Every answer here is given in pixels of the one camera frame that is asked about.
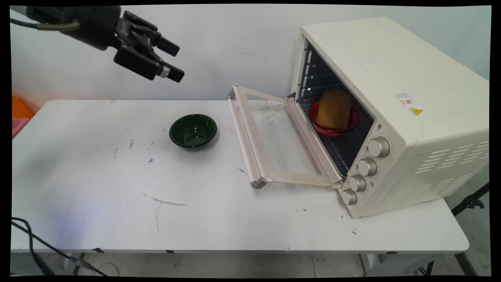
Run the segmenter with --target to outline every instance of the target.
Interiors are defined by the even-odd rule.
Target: cream toaster oven
[[[311,124],[327,89],[353,95],[341,136]],[[389,18],[301,27],[290,93],[228,96],[254,188],[334,188],[362,217],[448,196],[489,162],[489,82]]]

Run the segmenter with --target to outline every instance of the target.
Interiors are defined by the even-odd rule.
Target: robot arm
[[[11,23],[38,30],[57,30],[99,50],[117,49],[115,63],[153,80],[155,76],[181,81],[184,71],[163,61],[153,47],[176,56],[179,46],[162,37],[157,27],[120,6],[40,7],[10,6],[41,24],[11,19]]]

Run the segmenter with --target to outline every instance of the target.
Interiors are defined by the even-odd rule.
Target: white table
[[[190,113],[218,127],[195,151],[169,138]],[[226,101],[53,100],[12,150],[12,216],[67,252],[391,251],[415,261],[469,245],[443,199],[352,218],[335,190],[251,188]],[[27,251],[12,228],[11,252]]]

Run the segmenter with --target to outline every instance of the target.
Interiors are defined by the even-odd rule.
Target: white wall
[[[289,94],[301,25],[388,16],[489,79],[491,7],[337,5],[122,6],[181,47],[158,51],[186,72],[181,83],[149,81],[56,32],[11,24],[13,95],[37,111],[51,99],[225,99],[233,83]],[[27,20],[11,11],[11,17]]]

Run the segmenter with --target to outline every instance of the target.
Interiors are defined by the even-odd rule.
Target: red bowl
[[[354,129],[358,125],[358,113],[355,111],[353,108],[351,109],[351,114],[350,114],[350,123],[348,126],[348,129],[343,129],[343,130],[337,130],[333,128],[328,128],[324,127],[321,125],[318,125],[315,122],[315,119],[317,119],[317,114],[318,114],[318,105],[320,101],[315,102],[311,107],[310,107],[310,117],[312,118],[313,122],[313,127],[315,128],[318,133],[325,135],[327,137],[338,137],[343,135],[344,133]]]

